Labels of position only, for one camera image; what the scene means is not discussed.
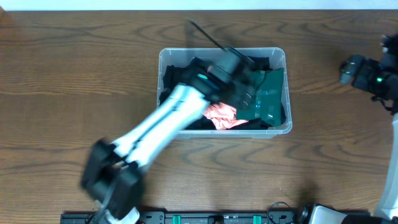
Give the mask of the large black garment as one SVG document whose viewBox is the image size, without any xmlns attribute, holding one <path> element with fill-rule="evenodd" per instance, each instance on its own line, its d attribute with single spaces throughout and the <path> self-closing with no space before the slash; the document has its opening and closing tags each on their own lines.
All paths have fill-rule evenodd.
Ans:
<svg viewBox="0 0 398 224">
<path fill-rule="evenodd" d="M 251 57 L 251 60 L 254 62 L 253 65 L 253 70 L 273 70 L 270 68 L 270 63 L 269 63 L 269 58 L 267 57 Z M 282 123 L 286 121 L 286 115 L 283 109 L 282 105 Z M 276 126 L 271 126 L 267 124 L 266 122 L 262 121 L 261 119 L 254 119 L 250 120 L 247 123 L 241 124 L 239 126 L 235 126 L 231 129 L 226 129 L 226 130 L 266 130 L 271 127 L 276 127 Z M 187 130 L 217 130 L 215 128 L 215 125 L 213 124 L 212 121 L 202 116 L 199 120 L 195 121 L 191 125 L 189 125 Z"/>
</svg>

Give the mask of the pink printed shirt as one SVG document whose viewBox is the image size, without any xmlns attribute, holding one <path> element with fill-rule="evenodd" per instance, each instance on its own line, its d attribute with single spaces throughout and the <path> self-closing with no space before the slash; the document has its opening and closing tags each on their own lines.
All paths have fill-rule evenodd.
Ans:
<svg viewBox="0 0 398 224">
<path fill-rule="evenodd" d="M 248 122 L 245 119 L 237 119 L 236 112 L 236 108 L 220 103 L 210 105 L 203 115 L 213 122 L 217 130 L 226 130 Z"/>
</svg>

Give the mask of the dark green garment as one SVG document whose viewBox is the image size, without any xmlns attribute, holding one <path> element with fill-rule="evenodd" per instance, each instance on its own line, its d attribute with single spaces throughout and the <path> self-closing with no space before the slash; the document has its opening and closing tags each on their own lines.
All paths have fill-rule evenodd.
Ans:
<svg viewBox="0 0 398 224">
<path fill-rule="evenodd" d="M 244 110 L 236 110 L 236 119 L 261 119 L 271 126 L 282 124 L 282 86 L 284 69 L 251 72 L 255 95 Z"/>
</svg>

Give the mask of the small black garment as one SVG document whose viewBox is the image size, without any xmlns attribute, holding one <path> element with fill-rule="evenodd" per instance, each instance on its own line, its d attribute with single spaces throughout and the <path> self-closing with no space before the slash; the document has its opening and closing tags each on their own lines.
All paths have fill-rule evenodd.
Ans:
<svg viewBox="0 0 398 224">
<path fill-rule="evenodd" d="M 192 68 L 207 69 L 210 65 L 210 61 L 202 60 L 198 57 L 194 57 L 186 67 L 176 67 L 174 65 L 168 65 L 163 76 L 164 89 L 159 96 L 159 104 L 161 105 L 171 94 L 174 87 L 182 81 L 182 75 L 185 72 L 189 72 Z"/>
</svg>

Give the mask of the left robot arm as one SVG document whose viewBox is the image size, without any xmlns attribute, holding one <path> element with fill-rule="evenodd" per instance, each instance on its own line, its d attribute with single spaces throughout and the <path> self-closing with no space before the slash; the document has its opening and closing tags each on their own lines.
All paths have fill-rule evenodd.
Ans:
<svg viewBox="0 0 398 224">
<path fill-rule="evenodd" d="M 99 203 L 90 223 L 136 223 L 144 175 L 179 132 L 200 119 L 212 103 L 245 108 L 255 94 L 254 62 L 235 49 L 214 62 L 193 60 L 169 97 L 141 124 L 113 142 L 96 141 L 81 187 Z"/>
</svg>

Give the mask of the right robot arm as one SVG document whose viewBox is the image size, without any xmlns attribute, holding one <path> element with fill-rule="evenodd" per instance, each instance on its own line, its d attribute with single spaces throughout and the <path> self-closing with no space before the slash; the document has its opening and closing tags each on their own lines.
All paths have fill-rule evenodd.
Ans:
<svg viewBox="0 0 398 224">
<path fill-rule="evenodd" d="M 379 201 L 372 214 L 337 210 L 314 203 L 302 211 L 302 223 L 397 223 L 397 57 L 381 60 L 352 55 L 340 66 L 340 82 L 371 95 L 390 115 L 392 149 Z"/>
</svg>

